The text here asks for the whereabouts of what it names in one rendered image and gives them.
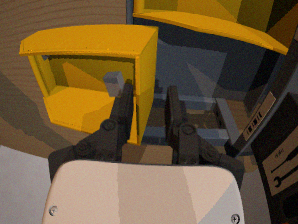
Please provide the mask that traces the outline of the yellow bin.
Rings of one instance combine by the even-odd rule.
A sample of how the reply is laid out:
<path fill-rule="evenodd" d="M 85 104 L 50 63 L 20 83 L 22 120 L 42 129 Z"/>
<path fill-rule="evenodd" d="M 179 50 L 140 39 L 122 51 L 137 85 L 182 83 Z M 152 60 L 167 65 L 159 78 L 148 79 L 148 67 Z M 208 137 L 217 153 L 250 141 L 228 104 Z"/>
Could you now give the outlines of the yellow bin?
<path fill-rule="evenodd" d="M 109 119 L 114 103 L 102 78 L 121 71 L 134 96 L 127 143 L 140 146 L 153 103 L 157 39 L 156 26 L 62 27 L 25 38 L 19 55 L 29 59 L 51 123 L 87 134 Z M 44 61 L 41 55 L 52 56 Z"/>
<path fill-rule="evenodd" d="M 134 0 L 133 17 L 251 43 L 286 55 L 298 0 Z"/>

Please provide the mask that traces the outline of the grey slanted shelf rack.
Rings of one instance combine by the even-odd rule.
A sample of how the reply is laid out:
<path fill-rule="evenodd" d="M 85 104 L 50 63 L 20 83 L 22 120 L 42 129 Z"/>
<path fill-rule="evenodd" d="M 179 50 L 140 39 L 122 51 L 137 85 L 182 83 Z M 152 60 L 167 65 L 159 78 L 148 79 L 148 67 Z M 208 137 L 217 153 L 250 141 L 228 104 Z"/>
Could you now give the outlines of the grey slanted shelf rack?
<path fill-rule="evenodd" d="M 167 87 L 177 86 L 186 109 L 214 112 L 219 129 L 197 128 L 199 136 L 212 146 L 224 146 L 232 158 L 254 155 L 250 144 L 287 93 L 298 94 L 298 24 L 283 55 L 240 40 L 136 18 L 133 9 L 134 0 L 126 0 L 126 25 L 159 29 L 152 107 L 165 108 Z M 261 102 L 241 135 L 225 99 L 243 100 L 249 113 Z"/>

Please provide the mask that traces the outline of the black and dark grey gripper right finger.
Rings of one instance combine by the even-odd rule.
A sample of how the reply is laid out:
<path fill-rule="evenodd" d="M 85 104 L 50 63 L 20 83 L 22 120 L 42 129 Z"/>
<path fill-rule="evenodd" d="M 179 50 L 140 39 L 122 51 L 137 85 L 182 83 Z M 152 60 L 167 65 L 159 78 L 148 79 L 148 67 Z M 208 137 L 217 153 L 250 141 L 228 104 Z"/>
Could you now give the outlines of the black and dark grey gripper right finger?
<path fill-rule="evenodd" d="M 225 168 L 234 175 L 240 192 L 244 164 L 224 153 L 220 154 L 197 134 L 197 128 L 188 122 L 185 102 L 179 101 L 177 86 L 167 89 L 164 115 L 166 142 L 173 148 L 172 164 L 209 164 Z"/>

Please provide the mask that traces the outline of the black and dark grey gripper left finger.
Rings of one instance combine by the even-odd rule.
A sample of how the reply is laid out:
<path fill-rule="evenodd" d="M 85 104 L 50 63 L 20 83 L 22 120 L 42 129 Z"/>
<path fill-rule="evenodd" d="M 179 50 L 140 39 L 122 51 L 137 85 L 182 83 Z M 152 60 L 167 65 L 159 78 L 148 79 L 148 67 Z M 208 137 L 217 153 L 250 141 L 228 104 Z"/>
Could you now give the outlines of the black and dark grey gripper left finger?
<path fill-rule="evenodd" d="M 109 119 L 100 129 L 69 146 L 53 151 L 48 157 L 50 180 L 59 166 L 73 159 L 97 159 L 122 162 L 122 146 L 130 140 L 134 112 L 133 85 L 125 83 L 120 97 L 115 97 Z"/>

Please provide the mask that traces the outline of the small grey block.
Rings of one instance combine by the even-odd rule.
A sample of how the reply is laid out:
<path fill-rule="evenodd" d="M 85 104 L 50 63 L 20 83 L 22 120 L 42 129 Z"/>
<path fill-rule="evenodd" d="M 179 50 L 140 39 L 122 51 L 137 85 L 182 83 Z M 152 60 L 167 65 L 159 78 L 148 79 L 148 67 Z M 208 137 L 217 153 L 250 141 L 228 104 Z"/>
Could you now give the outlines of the small grey block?
<path fill-rule="evenodd" d="M 107 72 L 103 77 L 109 97 L 121 97 L 124 79 L 121 71 Z"/>

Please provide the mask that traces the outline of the dark grey block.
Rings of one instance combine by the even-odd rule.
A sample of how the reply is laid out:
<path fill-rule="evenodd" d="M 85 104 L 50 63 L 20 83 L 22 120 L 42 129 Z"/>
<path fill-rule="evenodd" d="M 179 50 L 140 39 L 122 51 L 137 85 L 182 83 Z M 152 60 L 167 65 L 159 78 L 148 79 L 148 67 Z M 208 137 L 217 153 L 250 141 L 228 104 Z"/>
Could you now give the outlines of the dark grey block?
<path fill-rule="evenodd" d="M 46 60 L 46 59 L 48 59 L 50 56 L 52 56 L 52 55 L 41 55 L 42 56 L 42 58 L 44 59 L 44 61 Z"/>

